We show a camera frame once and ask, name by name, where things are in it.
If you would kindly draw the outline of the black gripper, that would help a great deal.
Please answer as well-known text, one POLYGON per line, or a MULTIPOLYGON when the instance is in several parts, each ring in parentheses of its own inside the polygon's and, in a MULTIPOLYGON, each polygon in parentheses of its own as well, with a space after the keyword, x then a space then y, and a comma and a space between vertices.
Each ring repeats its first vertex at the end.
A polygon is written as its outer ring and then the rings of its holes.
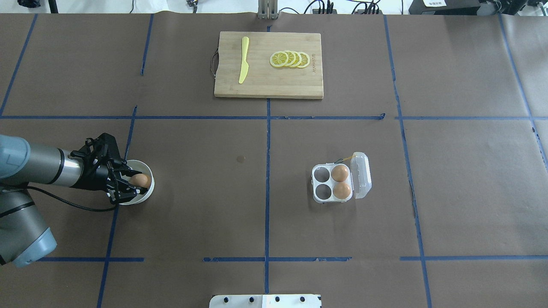
POLYGON ((126 160, 105 159, 93 165, 89 161, 78 159, 81 167, 81 174, 72 188, 88 191, 107 192, 111 204, 120 204, 130 201, 137 194, 145 194, 148 189, 144 187, 135 187, 129 183, 114 182, 113 171, 120 176, 134 176, 139 174, 139 170, 133 170, 127 165, 126 160))

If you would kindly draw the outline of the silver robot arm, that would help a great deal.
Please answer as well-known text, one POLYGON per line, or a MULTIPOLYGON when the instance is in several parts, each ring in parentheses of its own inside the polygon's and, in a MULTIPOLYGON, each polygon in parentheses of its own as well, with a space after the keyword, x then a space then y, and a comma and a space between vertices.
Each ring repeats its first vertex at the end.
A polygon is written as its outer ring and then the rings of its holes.
POLYGON ((0 260, 25 267, 57 247, 50 226, 29 191, 33 184, 55 185, 106 193, 111 207, 139 204, 155 187, 149 166, 122 158, 111 134, 87 138, 68 151, 28 142, 17 136, 0 138, 0 260))

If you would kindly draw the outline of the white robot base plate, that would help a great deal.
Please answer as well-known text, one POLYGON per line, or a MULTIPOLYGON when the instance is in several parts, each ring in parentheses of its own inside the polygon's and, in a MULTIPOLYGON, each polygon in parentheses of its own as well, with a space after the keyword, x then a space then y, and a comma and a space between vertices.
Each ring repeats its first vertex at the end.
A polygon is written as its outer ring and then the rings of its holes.
POLYGON ((317 294, 237 294, 213 296, 210 308, 321 308, 317 294))

